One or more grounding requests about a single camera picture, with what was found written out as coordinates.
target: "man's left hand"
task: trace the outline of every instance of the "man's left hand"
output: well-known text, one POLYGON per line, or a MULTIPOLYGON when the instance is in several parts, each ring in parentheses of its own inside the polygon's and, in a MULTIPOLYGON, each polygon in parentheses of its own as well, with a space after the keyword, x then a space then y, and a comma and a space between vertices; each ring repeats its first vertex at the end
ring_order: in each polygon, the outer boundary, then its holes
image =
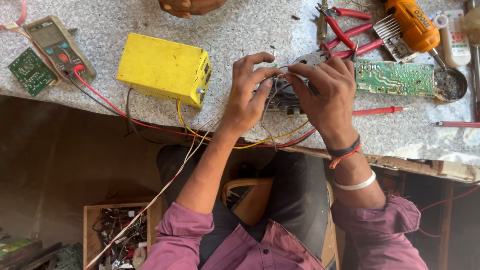
POLYGON ((260 52, 247 55, 233 63, 232 90, 217 133, 223 133, 236 141, 258 122, 273 83, 271 79, 264 79, 284 74, 284 72, 278 68, 267 67, 253 71, 253 65, 262 62, 271 63, 274 60, 275 56, 260 52), (257 84, 260 86, 253 95, 257 84))
POLYGON ((205 15, 220 8, 227 0, 158 0, 158 2, 163 11, 179 18, 190 19, 191 15, 205 15))

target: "black wristband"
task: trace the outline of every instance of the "black wristband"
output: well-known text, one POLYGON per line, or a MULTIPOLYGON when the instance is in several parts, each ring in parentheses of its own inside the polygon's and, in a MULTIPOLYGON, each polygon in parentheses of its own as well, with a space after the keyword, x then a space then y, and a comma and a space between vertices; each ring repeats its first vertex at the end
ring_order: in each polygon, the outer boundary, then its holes
POLYGON ((342 157, 344 155, 347 155, 347 154, 351 153, 355 149, 357 149, 359 144, 360 144, 360 134, 359 134, 359 137, 357 138, 357 140, 353 143, 353 145, 351 147, 346 148, 346 149, 341 149, 341 150, 329 150, 329 149, 327 149, 327 151, 330 155, 332 155, 334 157, 342 157))

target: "shirt sleeve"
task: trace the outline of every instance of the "shirt sleeve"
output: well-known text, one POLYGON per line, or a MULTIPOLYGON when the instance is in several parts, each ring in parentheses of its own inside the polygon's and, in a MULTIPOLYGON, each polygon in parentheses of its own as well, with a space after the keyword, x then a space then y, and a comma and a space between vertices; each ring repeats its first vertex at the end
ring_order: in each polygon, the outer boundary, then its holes
POLYGON ((403 198, 388 196, 383 209, 331 207, 334 223, 352 235, 363 270, 428 270, 404 233, 416 231, 420 212, 403 198))
POLYGON ((197 270, 200 240, 213 228, 211 213, 197 213, 173 202, 156 227, 160 235, 142 270, 197 270))

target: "box of wires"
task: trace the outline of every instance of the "box of wires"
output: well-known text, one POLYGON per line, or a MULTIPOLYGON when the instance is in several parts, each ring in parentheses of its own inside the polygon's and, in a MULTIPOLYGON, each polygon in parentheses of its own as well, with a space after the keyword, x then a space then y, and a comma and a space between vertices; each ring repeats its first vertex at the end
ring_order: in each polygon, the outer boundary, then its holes
POLYGON ((145 210, 152 199, 125 198, 84 207, 84 268, 99 254, 89 270, 133 269, 146 260, 162 220, 160 199, 145 210))
POLYGON ((139 93, 201 108, 212 67, 208 53, 197 47, 147 37, 128 35, 117 80, 139 93))

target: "connector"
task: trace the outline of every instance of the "connector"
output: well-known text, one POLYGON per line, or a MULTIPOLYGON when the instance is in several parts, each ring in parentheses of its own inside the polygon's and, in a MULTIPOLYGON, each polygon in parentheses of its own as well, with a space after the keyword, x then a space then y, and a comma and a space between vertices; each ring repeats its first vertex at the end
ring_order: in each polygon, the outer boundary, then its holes
POLYGON ((10 22, 10 23, 6 23, 3 25, 7 30, 8 29, 13 29, 13 28, 18 28, 18 25, 16 22, 10 22))
POLYGON ((79 65, 74 66, 72 69, 73 69, 73 71, 77 71, 77 72, 78 72, 78 71, 84 70, 84 69, 85 69, 85 66, 82 65, 82 64, 79 64, 79 65))

